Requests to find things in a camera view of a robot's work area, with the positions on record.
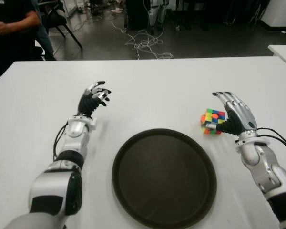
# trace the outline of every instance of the round tray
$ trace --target round tray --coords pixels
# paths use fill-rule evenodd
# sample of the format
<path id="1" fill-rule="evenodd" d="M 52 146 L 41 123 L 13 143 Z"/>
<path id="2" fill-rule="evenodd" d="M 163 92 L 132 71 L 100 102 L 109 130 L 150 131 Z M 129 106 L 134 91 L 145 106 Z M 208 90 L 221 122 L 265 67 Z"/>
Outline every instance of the round tray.
<path id="1" fill-rule="evenodd" d="M 112 181 L 128 214 L 157 229 L 181 229 L 200 221 L 217 187 L 205 151 L 190 137 L 168 129 L 130 138 L 115 158 Z"/>

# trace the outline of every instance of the robotic arm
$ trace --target robotic arm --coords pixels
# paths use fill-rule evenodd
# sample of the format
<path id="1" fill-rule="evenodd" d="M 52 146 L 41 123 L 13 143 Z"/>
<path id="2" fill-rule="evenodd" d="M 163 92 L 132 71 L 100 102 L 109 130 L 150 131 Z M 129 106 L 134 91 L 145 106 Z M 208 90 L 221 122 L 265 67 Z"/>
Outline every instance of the robotic arm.
<path id="1" fill-rule="evenodd" d="M 47 169 L 40 174 L 29 193 L 30 213 L 14 219 L 6 229 L 62 229 L 70 215 L 82 206 L 82 167 L 87 155 L 89 133 L 95 129 L 93 111 L 111 93 L 96 82 L 88 87 L 79 102 L 77 115 L 66 124 L 63 147 Z"/>
<path id="2" fill-rule="evenodd" d="M 77 115 L 66 124 L 65 142 L 60 153 L 31 187 L 30 212 L 14 219 L 5 229 L 62 229 L 68 216 L 80 210 L 81 171 L 87 155 L 89 133 L 95 129 L 91 115 L 99 104 L 106 106 L 104 100 L 109 100 L 107 95 L 110 91 L 98 87 L 104 83 L 94 83 L 84 91 Z M 213 95 L 224 104 L 228 120 L 218 125 L 207 124 L 206 127 L 239 137 L 236 148 L 241 153 L 243 164 L 251 171 L 256 185 L 280 221 L 280 229 L 286 229 L 286 171 L 268 148 L 269 142 L 257 135 L 257 124 L 249 107 L 232 93 L 216 92 Z"/>
<path id="3" fill-rule="evenodd" d="M 253 180 L 263 192 L 277 219 L 280 229 L 286 229 L 286 171 L 278 164 L 269 142 L 257 135 L 257 124 L 249 107 L 230 92 L 216 92 L 228 113 L 222 124 L 206 127 L 238 136 L 236 149 Z"/>

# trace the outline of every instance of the chair leg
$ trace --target chair leg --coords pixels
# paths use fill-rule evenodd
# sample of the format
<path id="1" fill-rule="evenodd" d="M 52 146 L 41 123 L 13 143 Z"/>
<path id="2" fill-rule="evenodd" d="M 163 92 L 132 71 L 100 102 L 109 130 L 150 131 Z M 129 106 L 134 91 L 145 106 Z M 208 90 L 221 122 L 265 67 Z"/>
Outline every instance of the chair leg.
<path id="1" fill-rule="evenodd" d="M 72 33 L 72 31 L 69 29 L 69 27 L 68 27 L 67 25 L 64 25 L 64 27 L 65 27 L 66 30 L 69 32 L 69 34 L 73 37 L 73 39 L 74 39 L 75 42 L 78 44 L 78 46 L 82 49 L 81 43 L 76 39 L 76 37 L 74 36 L 74 34 Z"/>
<path id="2" fill-rule="evenodd" d="M 56 29 L 58 30 L 58 32 L 59 32 L 64 38 L 66 38 L 66 35 L 63 34 L 63 32 L 60 30 L 60 28 L 58 28 L 58 26 L 56 26 Z"/>

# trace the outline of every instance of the gray floor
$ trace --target gray floor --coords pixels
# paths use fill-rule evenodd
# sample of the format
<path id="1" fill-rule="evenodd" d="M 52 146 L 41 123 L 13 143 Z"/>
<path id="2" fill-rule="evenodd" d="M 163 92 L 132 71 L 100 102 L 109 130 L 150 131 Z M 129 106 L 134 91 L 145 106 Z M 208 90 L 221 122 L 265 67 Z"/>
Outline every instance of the gray floor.
<path id="1" fill-rule="evenodd" d="M 64 39 L 56 29 L 51 29 L 50 39 L 57 60 L 127 60 L 138 59 L 137 51 L 131 45 L 124 45 L 129 37 L 112 25 L 123 26 L 123 15 L 112 15 L 107 9 L 103 15 L 91 17 L 90 13 L 74 13 L 68 19 L 69 27 L 83 45 L 81 51 L 72 37 Z M 175 30 L 176 24 L 166 18 L 163 44 L 153 46 L 156 53 L 170 52 L 174 58 L 269 56 L 269 44 L 286 44 L 286 34 L 267 31 L 261 25 L 224 25 L 211 23 L 209 30 L 203 31 L 193 22 L 192 29 Z M 146 39 L 140 36 L 137 42 Z M 139 51 L 141 59 L 155 56 Z"/>

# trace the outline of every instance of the colorful cube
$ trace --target colorful cube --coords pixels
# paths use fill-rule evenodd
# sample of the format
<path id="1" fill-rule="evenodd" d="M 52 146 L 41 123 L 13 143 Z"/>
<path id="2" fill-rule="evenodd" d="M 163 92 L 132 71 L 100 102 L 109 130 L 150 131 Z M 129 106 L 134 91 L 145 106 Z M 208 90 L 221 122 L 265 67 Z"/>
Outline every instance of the colorful cube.
<path id="1" fill-rule="evenodd" d="M 205 124 L 207 123 L 221 124 L 224 121 L 225 121 L 225 113 L 223 111 L 217 111 L 212 109 L 207 109 L 205 114 L 202 115 L 200 118 L 203 133 L 207 135 L 219 135 L 221 134 L 221 131 L 208 129 L 205 127 Z"/>

